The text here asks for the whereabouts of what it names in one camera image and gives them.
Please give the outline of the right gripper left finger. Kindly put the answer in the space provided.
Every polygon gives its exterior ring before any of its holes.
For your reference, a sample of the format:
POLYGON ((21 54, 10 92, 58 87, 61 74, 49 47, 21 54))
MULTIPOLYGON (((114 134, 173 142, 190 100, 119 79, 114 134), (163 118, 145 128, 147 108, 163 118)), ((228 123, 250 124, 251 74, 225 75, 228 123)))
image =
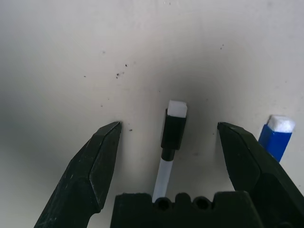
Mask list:
POLYGON ((45 208, 37 228, 86 228, 105 205, 114 173, 121 122, 97 130, 71 159, 45 208))

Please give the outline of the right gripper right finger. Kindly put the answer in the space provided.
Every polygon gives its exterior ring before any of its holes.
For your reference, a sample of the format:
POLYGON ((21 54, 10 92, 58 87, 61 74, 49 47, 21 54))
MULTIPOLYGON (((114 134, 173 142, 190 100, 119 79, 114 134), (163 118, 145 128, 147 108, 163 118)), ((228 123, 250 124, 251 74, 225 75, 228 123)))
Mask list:
POLYGON ((279 162, 244 128, 217 126, 235 190, 246 191, 266 228, 302 228, 304 197, 279 162))

